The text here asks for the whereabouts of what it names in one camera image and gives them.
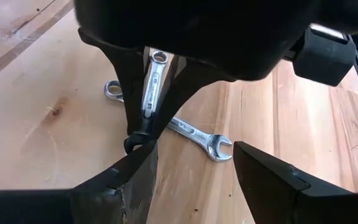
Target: wrench open end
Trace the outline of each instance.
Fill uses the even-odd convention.
[[[220,144],[231,146],[232,142],[221,134],[212,134],[208,139],[208,156],[216,162],[228,161],[232,158],[230,154],[221,151]]]

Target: wooden surface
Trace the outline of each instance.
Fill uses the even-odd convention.
[[[124,156],[124,108],[102,91],[116,78],[114,68],[76,29],[70,11],[0,70],[0,189],[74,187]],[[203,88],[177,116],[358,192],[354,70],[333,88],[298,78],[290,63],[280,62],[264,80]],[[166,130],[148,223],[253,219],[233,162],[215,163]]]
[[[0,71],[72,7],[69,0],[0,0]]]

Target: box end wrench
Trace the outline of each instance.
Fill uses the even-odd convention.
[[[121,93],[121,87],[116,80],[107,82],[104,86],[104,94],[111,100],[124,102]],[[169,122],[168,128],[180,133],[184,137],[191,139],[199,144],[206,152],[209,158],[216,162],[224,162],[231,159],[230,154],[223,153],[220,149],[220,144],[230,146],[232,142],[227,137],[221,134],[207,134],[192,125],[178,119],[172,118]]]

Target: chrome wrench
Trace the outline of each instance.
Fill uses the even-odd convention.
[[[162,73],[168,61],[168,55],[162,51],[155,51],[152,54],[152,68],[149,80],[147,82],[146,92],[143,99],[143,116],[151,118],[157,106],[158,96],[160,94],[160,85]]]
[[[118,81],[107,82],[104,86],[104,94],[109,99],[120,101],[122,103],[124,102]],[[230,139],[221,134],[204,133],[175,117],[171,119],[167,127],[199,144],[213,161],[224,162],[232,157],[231,155],[222,152],[220,149],[220,144],[227,146],[232,144]]]

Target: wrench handle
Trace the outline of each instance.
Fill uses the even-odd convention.
[[[164,57],[165,61],[159,62],[155,58],[155,54],[159,54]],[[158,97],[160,94],[160,86],[162,73],[164,71],[165,65],[167,63],[167,55],[164,52],[156,51],[152,55],[152,68],[149,75],[149,80],[147,81],[146,92],[143,99],[142,110],[145,118],[150,118],[157,107]]]
[[[191,139],[208,152],[207,146],[209,137],[211,136],[210,134],[204,133],[176,117],[171,119],[167,127],[183,135],[184,137]]]

